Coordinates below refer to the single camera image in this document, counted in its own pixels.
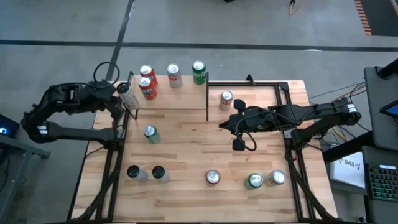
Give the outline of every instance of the aluminum can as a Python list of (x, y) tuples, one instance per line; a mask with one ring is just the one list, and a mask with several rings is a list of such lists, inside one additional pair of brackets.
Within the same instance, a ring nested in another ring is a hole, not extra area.
[(153, 100), (157, 96), (154, 84), (148, 77), (141, 77), (139, 79), (139, 88), (146, 100)]
[(158, 144), (160, 142), (160, 134), (157, 128), (153, 125), (148, 125), (144, 128), (144, 136), (152, 144)]
[(148, 173), (137, 165), (130, 166), (127, 169), (127, 175), (134, 180), (138, 180), (139, 182), (148, 181)]
[(231, 91), (224, 91), (220, 97), (220, 109), (229, 110), (231, 108), (233, 98), (234, 95), (231, 93)]
[(155, 166), (152, 175), (160, 182), (166, 183), (170, 181), (169, 173), (162, 166)]
[(142, 77), (149, 77), (152, 83), (154, 83), (155, 88), (157, 87), (157, 78), (154, 68), (152, 68), (150, 65), (143, 65), (139, 69), (139, 73)]
[(221, 179), (221, 175), (217, 170), (209, 170), (206, 172), (206, 182), (210, 187), (214, 187)]
[(253, 174), (250, 174), (249, 177), (244, 181), (244, 186), (248, 190), (257, 189), (257, 188), (261, 187), (263, 181), (264, 181), (264, 179), (262, 178), (262, 176), (260, 174), (253, 173)]
[(172, 88), (180, 88), (182, 86), (181, 70), (177, 64), (167, 66), (167, 76)]
[(270, 187), (281, 185), (286, 181), (285, 173), (281, 170), (274, 170), (268, 175), (267, 185)]
[(193, 82), (197, 85), (204, 84), (206, 82), (206, 65), (197, 60), (192, 65), (193, 71)]
[(116, 89), (127, 109), (134, 110), (139, 108), (139, 102), (127, 83), (119, 84)]

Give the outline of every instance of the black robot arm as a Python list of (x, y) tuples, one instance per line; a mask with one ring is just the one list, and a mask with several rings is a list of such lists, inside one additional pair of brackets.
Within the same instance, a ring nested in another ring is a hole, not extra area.
[[(328, 129), (336, 125), (354, 125), (361, 118), (361, 114), (352, 103), (348, 103), (346, 98), (312, 106), (279, 105), (268, 108), (246, 107), (244, 101), (234, 100), (234, 108), (238, 113), (232, 114), (229, 120), (221, 123), (219, 127), (236, 135), (233, 141), (233, 149), (236, 151), (256, 150), (257, 144), (250, 133), (287, 130), (291, 130), (288, 147), (301, 149), (313, 136), (317, 134), (323, 136)], [(304, 121), (313, 119), (320, 121), (305, 129), (295, 129)], [(245, 141), (242, 140), (243, 133), (248, 134), (253, 140), (253, 149), (245, 145)]]
[(111, 112), (113, 124), (121, 119), (124, 110), (121, 99), (113, 96), (116, 88), (107, 81), (88, 82), (83, 84), (61, 84), (50, 86), (38, 105), (33, 104), (30, 112), (25, 112), (21, 126), (31, 140), (37, 143), (52, 142), (57, 139), (74, 139), (98, 141), (105, 149), (114, 148), (118, 141), (115, 128), (102, 130), (63, 128), (47, 119), (54, 113), (66, 112), (77, 114), (103, 111)]

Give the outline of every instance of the white can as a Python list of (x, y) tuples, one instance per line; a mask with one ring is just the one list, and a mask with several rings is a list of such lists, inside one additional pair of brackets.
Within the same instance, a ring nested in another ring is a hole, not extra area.
[(139, 182), (148, 181), (148, 173), (137, 165), (130, 166), (127, 170), (127, 175), (134, 180), (138, 180)]
[(180, 88), (182, 86), (181, 70), (177, 64), (172, 63), (167, 66), (167, 75), (172, 88)]
[(135, 110), (139, 108), (139, 102), (127, 83), (119, 84), (116, 89), (127, 109)]
[(229, 91), (229, 90), (224, 91), (220, 97), (220, 109), (221, 110), (229, 110), (231, 107), (233, 98), (234, 98), (234, 95), (231, 93), (231, 91)]
[(155, 166), (152, 175), (160, 182), (166, 183), (170, 181), (169, 174), (162, 166)]

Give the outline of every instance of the wooden board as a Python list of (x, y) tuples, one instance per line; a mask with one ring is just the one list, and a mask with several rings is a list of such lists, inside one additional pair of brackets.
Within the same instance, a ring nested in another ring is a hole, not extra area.
[(192, 75), (182, 75), (182, 87), (171, 88), (167, 75), (157, 75), (157, 98), (145, 100), (138, 81), (141, 76), (134, 75), (132, 89), (142, 109), (206, 109), (206, 83), (196, 85)]
[[(291, 81), (289, 87), (294, 103), (308, 105), (303, 81)], [(229, 89), (235, 98), (245, 100), (247, 106), (276, 104), (274, 91), (266, 87)], [(197, 108), (144, 109), (139, 111), (137, 121), (130, 121), (114, 211), (115, 222), (297, 220), (282, 134), (256, 133), (254, 136), (259, 148), (255, 152), (233, 151), (233, 136), (218, 128), (218, 123), (235, 113), (233, 108), (229, 111), (218, 109), (222, 91), (220, 88), (209, 89), (209, 122), (206, 122), (206, 110)], [(94, 127), (105, 128), (109, 124), (109, 115), (98, 113)], [(149, 144), (144, 137), (142, 131), (148, 124), (159, 129), (160, 144)], [(90, 143), (88, 151), (98, 146), (98, 143)], [(323, 206), (336, 215), (321, 152), (307, 148), (303, 156), (311, 190)], [(100, 151), (87, 158), (72, 217), (79, 216), (99, 191), (105, 157), (106, 152)], [(133, 164), (141, 166), (149, 174), (154, 166), (164, 166), (171, 181), (161, 184), (153, 177), (146, 183), (133, 181), (126, 174), (127, 168)], [(221, 182), (216, 187), (206, 185), (204, 176), (209, 169), (221, 173)], [(256, 190), (244, 188), (243, 181), (250, 173), (267, 175), (274, 169), (285, 172), (285, 184), (262, 186)], [(300, 197), (306, 210), (303, 193)]]

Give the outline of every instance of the concrete floor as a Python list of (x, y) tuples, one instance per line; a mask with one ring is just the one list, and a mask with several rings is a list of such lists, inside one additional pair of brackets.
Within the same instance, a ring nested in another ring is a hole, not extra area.
[[(128, 0), (0, 0), (0, 40), (116, 42)], [(124, 42), (398, 47), (398, 38), (370, 37), (362, 28), (352, 0), (305, 0), (294, 16), (289, 1), (136, 0)], [(110, 60), (114, 47), (0, 45), (0, 113), (19, 121), (45, 89), (62, 82), (87, 82), (93, 69)], [(144, 63), (161, 71), (169, 63), (190, 74), (194, 60), (203, 60), (212, 80), (305, 80), (309, 96), (361, 82), (363, 68), (385, 65), (396, 52), (308, 52), (300, 50), (155, 49), (122, 47), (121, 79), (138, 73)], [(99, 71), (105, 77), (106, 69)], [(331, 101), (348, 90), (325, 95)], [(371, 128), (366, 94), (354, 98)], [(92, 127), (94, 115), (56, 114), (63, 126)], [(355, 135), (364, 131), (348, 127)], [(35, 144), (23, 129), (18, 140), (51, 151), (51, 158), (33, 158), (27, 182), (11, 215), (28, 223), (66, 219), (87, 142)], [(339, 217), (355, 221), (364, 215), (361, 195), (333, 190)]]

